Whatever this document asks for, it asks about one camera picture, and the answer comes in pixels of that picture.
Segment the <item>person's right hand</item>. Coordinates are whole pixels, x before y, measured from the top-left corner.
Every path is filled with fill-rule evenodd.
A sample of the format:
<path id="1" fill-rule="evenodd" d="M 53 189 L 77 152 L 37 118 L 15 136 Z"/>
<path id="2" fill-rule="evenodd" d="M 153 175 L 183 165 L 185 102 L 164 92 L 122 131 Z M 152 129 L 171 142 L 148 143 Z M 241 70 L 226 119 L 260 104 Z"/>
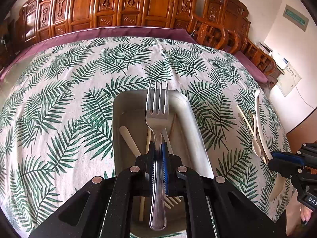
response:
<path id="1" fill-rule="evenodd" d="M 305 205 L 301 206 L 300 218 L 302 222 L 308 222 L 312 216 L 313 211 L 306 207 Z"/>

